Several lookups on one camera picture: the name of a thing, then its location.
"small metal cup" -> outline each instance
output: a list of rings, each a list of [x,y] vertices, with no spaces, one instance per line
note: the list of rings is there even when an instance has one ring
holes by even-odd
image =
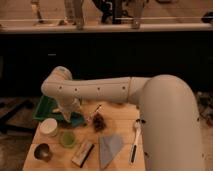
[[[52,155],[53,154],[50,151],[50,147],[46,143],[39,144],[34,151],[34,157],[38,160],[43,160],[45,162],[50,161]]]

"black wall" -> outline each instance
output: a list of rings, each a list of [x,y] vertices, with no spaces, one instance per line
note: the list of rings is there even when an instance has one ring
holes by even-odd
[[[40,95],[58,65],[74,79],[173,74],[213,89],[213,32],[2,34],[2,96]]]

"white bowl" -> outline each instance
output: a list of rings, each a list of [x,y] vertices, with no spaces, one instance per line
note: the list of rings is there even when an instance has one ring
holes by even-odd
[[[47,136],[55,136],[58,132],[58,124],[54,118],[45,119],[40,125],[40,132]]]

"gray cloth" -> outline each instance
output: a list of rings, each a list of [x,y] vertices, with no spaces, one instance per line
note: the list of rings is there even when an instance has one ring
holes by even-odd
[[[101,169],[104,169],[122,149],[124,144],[122,137],[118,134],[113,134],[111,136],[102,136],[99,138],[99,141],[100,166]]]

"green tray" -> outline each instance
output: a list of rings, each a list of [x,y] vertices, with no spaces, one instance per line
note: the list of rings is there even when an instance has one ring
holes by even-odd
[[[42,96],[33,114],[33,119],[43,121],[46,118],[55,118],[57,121],[65,121],[61,114],[53,114],[52,110],[57,108],[56,101],[47,96]]]

